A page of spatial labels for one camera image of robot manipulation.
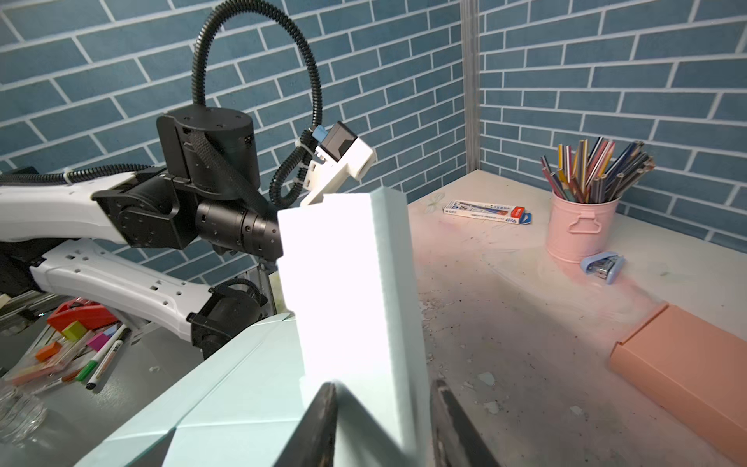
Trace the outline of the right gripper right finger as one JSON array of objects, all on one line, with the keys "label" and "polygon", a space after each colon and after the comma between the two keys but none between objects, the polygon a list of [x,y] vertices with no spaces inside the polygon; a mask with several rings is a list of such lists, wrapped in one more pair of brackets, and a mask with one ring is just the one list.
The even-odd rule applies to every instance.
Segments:
[{"label": "right gripper right finger", "polygon": [[431,424],[437,466],[500,466],[442,379],[431,386]]}]

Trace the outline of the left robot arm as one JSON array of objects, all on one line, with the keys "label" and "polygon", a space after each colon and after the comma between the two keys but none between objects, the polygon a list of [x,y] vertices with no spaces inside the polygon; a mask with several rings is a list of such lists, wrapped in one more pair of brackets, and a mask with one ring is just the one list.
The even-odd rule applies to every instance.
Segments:
[{"label": "left robot arm", "polygon": [[245,278],[216,286],[176,279],[105,250],[215,252],[271,263],[282,253],[274,208],[260,193],[253,120],[189,105],[157,120],[165,165],[116,163],[1,177],[1,290],[81,297],[155,323],[210,356],[268,316]]}]

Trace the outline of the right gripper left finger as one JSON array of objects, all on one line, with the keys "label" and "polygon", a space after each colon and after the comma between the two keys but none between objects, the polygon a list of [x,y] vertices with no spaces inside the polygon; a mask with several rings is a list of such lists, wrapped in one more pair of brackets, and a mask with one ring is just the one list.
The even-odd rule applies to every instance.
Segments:
[{"label": "right gripper left finger", "polygon": [[289,440],[290,466],[333,466],[338,425],[334,383],[323,383]]}]

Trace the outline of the light blue paper box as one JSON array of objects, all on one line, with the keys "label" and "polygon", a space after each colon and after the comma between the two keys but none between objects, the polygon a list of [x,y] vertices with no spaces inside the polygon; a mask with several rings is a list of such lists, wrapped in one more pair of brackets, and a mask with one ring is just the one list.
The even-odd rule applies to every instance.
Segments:
[{"label": "light blue paper box", "polygon": [[105,439],[85,466],[270,466],[325,383],[338,466],[423,466],[430,395],[408,206],[396,190],[279,214],[285,313],[254,324]]}]

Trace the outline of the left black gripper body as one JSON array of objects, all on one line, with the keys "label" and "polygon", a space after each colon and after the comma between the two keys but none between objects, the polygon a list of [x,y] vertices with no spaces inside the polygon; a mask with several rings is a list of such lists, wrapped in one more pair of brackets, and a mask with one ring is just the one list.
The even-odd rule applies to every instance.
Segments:
[{"label": "left black gripper body", "polygon": [[156,122],[167,176],[194,199],[196,235],[218,254],[274,262],[282,254],[277,209],[260,193],[252,118],[219,107],[186,106]]}]

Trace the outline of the orange paper box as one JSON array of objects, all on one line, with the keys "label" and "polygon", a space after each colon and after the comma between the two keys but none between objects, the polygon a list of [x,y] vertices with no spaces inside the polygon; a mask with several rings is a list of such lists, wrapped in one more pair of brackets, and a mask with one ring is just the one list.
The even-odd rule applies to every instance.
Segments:
[{"label": "orange paper box", "polygon": [[616,342],[612,371],[740,466],[746,464],[746,342],[664,303]]}]

